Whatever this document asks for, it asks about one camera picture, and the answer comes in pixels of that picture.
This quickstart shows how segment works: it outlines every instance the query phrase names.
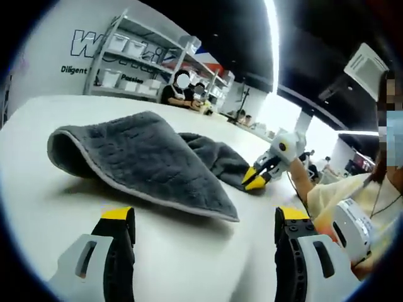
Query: gray towel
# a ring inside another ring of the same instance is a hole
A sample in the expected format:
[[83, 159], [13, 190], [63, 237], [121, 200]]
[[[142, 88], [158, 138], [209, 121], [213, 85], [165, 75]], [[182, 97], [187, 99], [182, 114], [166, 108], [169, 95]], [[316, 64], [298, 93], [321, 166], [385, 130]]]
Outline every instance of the gray towel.
[[69, 174], [98, 177], [152, 203], [239, 221], [217, 177], [243, 190], [247, 162], [224, 143], [192, 133], [178, 135], [153, 112], [60, 127], [49, 137], [48, 156]]

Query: black ceiling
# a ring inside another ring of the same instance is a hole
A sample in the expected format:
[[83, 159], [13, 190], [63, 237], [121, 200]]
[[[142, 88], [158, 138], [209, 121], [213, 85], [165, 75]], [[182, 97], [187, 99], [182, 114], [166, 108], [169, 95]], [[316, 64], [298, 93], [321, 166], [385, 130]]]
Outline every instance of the black ceiling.
[[[339, 130], [377, 130], [375, 102], [343, 69], [362, 42], [389, 62], [373, 26], [347, 0], [274, 0], [280, 32], [279, 94]], [[204, 0], [179, 9], [182, 1], [144, 0], [189, 34], [197, 36], [238, 81], [271, 91], [272, 55], [268, 14], [263, 0]], [[319, 95], [337, 83], [326, 103]], [[324, 109], [324, 113], [304, 98]], [[373, 155], [368, 139], [343, 138]]]

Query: table surface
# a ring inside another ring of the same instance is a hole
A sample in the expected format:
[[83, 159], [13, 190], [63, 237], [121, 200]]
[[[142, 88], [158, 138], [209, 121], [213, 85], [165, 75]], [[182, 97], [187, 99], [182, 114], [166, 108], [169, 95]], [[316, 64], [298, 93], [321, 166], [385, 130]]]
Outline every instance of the table surface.
[[154, 111], [178, 132], [222, 141], [253, 163], [269, 143], [230, 123], [156, 103], [99, 96], [31, 99], [0, 131], [4, 211], [27, 264], [44, 280], [81, 234], [91, 233], [102, 213], [133, 206], [136, 214], [138, 302], [274, 301], [276, 293], [275, 206], [295, 205], [283, 177], [264, 196], [250, 196], [222, 183], [240, 223], [150, 208], [99, 183], [70, 176], [47, 157], [48, 136], [59, 126], [100, 123]]

